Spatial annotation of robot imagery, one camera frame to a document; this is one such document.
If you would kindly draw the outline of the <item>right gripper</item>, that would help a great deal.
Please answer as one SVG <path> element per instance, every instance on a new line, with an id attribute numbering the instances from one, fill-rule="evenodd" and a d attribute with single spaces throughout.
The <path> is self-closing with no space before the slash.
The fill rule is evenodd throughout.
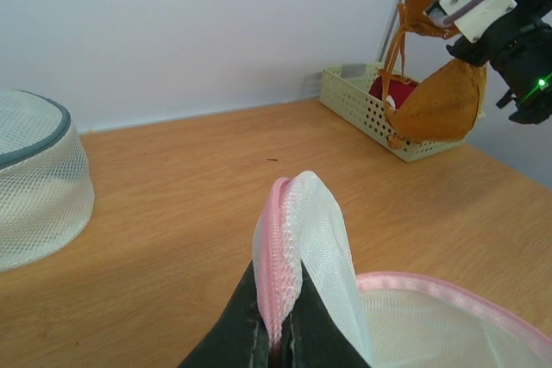
<path id="1" fill-rule="evenodd" d="M 505 49 L 521 34 L 524 18 L 517 14 L 508 14 L 493 23 L 476 41 L 470 42 L 462 36 L 452 45 L 447 45 L 448 53 L 473 66 L 483 66 L 493 61 L 497 54 Z"/>

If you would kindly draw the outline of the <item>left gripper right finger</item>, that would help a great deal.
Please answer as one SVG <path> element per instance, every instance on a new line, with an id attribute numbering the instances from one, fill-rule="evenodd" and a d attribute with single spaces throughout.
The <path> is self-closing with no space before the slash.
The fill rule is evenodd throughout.
<path id="1" fill-rule="evenodd" d="M 368 368 L 329 315 L 305 266 L 303 283 L 282 330 L 282 365 L 287 368 Z"/>

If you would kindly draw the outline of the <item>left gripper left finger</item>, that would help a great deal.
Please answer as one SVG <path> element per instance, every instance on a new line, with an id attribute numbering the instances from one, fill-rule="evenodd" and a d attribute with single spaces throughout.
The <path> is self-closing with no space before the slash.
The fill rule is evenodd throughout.
<path id="1" fill-rule="evenodd" d="M 182 368 L 269 368 L 273 358 L 249 265 L 212 329 L 179 364 Z"/>

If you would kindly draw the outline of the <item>yellow garment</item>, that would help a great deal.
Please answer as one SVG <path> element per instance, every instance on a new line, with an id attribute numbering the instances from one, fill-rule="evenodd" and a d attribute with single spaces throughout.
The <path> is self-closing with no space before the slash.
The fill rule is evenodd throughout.
<path id="1" fill-rule="evenodd" d="M 400 24 L 379 71 L 382 80 L 382 102 L 386 120 L 394 131 L 386 137 L 392 149 L 407 141 L 459 141 L 473 129 L 486 92 L 487 66 L 470 65 L 452 59 L 418 84 L 400 102 L 392 87 L 409 87 L 411 79 L 404 73 L 394 75 L 397 59 L 405 65 L 405 36 L 414 33 L 448 40 L 460 33 L 452 25 L 439 28 L 424 14 L 435 0 L 404 0 L 397 4 Z"/>

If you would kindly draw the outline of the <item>pink-zip mesh laundry bag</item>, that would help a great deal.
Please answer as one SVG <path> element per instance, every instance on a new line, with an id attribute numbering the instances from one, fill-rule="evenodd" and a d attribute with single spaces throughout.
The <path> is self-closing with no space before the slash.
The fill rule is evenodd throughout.
<path id="1" fill-rule="evenodd" d="M 341 209 L 313 172 L 280 178 L 254 231 L 253 267 L 271 352 L 308 271 L 333 322 L 370 367 L 548 367 L 549 337 L 453 284 L 356 274 Z"/>

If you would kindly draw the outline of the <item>red bra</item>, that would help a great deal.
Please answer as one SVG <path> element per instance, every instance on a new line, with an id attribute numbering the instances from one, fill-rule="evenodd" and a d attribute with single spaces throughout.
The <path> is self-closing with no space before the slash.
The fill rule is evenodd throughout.
<path id="1" fill-rule="evenodd" d="M 392 78 L 388 86 L 388 94 L 386 101 L 392 109 L 399 109 L 409 97 L 409 95 L 417 88 L 418 82 L 412 79 L 394 79 Z M 383 80 L 381 76 L 378 76 L 369 88 L 368 93 L 379 99 L 381 102 L 383 99 Z"/>

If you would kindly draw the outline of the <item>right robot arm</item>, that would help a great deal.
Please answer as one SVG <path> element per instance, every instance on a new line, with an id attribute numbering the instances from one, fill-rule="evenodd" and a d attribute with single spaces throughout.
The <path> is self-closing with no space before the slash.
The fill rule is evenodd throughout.
<path id="1" fill-rule="evenodd" d="M 471 43 L 462 36 L 447 46 L 449 54 L 474 66 L 489 63 L 508 91 L 497 102 L 514 102 L 512 122 L 540 124 L 551 116 L 551 26 L 542 17 L 551 0 L 516 0 L 517 6 Z"/>

